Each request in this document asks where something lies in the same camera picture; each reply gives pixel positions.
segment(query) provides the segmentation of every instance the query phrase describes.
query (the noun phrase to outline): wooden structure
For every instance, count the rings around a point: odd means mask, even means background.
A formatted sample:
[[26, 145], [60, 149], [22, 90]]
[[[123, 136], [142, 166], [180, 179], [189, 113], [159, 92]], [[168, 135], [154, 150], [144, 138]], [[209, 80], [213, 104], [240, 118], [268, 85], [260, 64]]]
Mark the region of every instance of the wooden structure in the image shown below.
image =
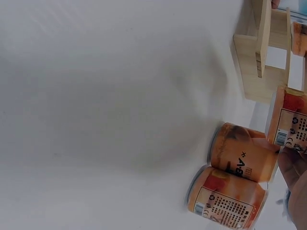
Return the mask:
[[[235, 34], [234, 43], [245, 97], [270, 103], [280, 84], [287, 85], [291, 59], [290, 10], [274, 10], [270, 0], [251, 0], [255, 36]], [[265, 65], [268, 46], [286, 50], [285, 69]]]

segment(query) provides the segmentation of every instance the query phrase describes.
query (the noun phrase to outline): recycling symbol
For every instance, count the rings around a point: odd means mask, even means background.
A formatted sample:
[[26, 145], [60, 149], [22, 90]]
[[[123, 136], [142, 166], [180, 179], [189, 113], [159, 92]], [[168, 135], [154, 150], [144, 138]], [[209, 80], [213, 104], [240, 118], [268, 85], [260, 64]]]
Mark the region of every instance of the recycling symbol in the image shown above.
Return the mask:
[[296, 117], [293, 117], [293, 119], [292, 119], [292, 124], [297, 124], [298, 123], [298, 119], [296, 118]]

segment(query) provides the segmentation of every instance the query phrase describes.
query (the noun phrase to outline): orange can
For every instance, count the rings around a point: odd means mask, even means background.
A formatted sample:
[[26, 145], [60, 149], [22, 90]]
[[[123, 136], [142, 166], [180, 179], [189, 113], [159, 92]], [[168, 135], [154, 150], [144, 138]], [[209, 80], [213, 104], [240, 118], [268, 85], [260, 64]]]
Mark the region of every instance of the orange can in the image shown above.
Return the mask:
[[291, 24], [292, 52], [302, 57], [307, 53], [307, 25], [294, 22]]
[[231, 229], [252, 229], [267, 192], [254, 182], [213, 167], [203, 168], [192, 183], [188, 210]]
[[307, 153], [307, 93], [279, 86], [265, 129], [269, 143]]
[[280, 146], [265, 134], [225, 123], [215, 134], [208, 161], [212, 167], [255, 182], [269, 182], [277, 170]]

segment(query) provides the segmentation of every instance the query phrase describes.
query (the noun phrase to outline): human hand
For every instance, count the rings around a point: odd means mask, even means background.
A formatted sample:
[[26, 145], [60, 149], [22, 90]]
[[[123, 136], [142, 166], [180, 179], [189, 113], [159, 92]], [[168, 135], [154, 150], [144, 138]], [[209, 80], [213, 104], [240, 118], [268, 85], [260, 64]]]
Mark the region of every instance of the human hand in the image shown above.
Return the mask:
[[277, 9], [279, 3], [280, 3], [280, 0], [272, 0], [272, 8]]
[[288, 211], [298, 230], [307, 229], [307, 155], [284, 148], [278, 155], [279, 168], [291, 192]]

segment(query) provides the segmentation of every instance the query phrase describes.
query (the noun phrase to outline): nutrition label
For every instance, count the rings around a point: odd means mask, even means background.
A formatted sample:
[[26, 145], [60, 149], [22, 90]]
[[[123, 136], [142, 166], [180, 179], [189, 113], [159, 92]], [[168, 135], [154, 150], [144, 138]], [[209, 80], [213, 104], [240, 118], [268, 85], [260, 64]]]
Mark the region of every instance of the nutrition label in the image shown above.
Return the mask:
[[274, 143], [306, 153], [307, 116], [282, 109]]
[[194, 205], [194, 213], [197, 215], [232, 229], [244, 229], [253, 210], [252, 205], [204, 187], [200, 189]]

